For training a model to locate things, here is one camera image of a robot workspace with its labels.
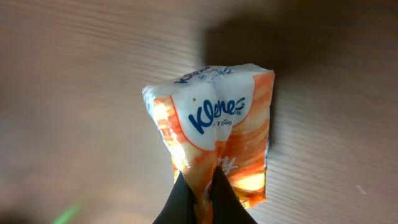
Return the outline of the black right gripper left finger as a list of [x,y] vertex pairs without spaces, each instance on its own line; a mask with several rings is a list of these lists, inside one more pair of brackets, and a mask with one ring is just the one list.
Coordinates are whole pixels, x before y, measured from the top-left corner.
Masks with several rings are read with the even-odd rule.
[[181,172],[153,224],[196,224],[195,197]]

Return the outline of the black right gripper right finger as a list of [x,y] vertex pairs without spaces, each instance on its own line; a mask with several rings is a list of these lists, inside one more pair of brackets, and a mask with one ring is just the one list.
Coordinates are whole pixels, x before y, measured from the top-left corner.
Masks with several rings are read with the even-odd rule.
[[210,198],[213,204],[213,224],[257,224],[241,205],[222,168],[216,167]]

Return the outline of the orange snack box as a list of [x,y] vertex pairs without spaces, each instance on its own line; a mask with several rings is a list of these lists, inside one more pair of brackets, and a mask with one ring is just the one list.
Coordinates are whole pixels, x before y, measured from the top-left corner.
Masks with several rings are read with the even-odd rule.
[[197,222],[214,216],[210,189],[217,167],[244,208],[265,201],[274,77],[252,63],[207,66],[143,89],[174,172],[193,191]]

